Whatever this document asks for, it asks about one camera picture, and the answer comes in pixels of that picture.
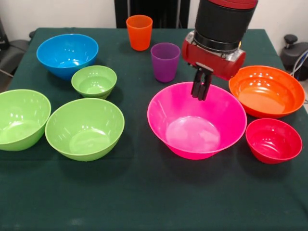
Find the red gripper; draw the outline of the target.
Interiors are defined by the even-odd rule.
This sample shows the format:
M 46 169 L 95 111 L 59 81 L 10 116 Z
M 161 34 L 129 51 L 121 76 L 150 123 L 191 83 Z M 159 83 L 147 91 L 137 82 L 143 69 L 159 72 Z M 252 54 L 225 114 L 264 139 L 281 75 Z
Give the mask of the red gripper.
M 212 81 L 212 74 L 225 80 L 233 78 L 244 64 L 246 52 L 237 49 L 231 54 L 219 54 L 207 51 L 188 40 L 182 45 L 183 59 L 194 67 L 203 67 L 211 72 L 195 73 L 191 95 L 200 101 L 205 101 Z

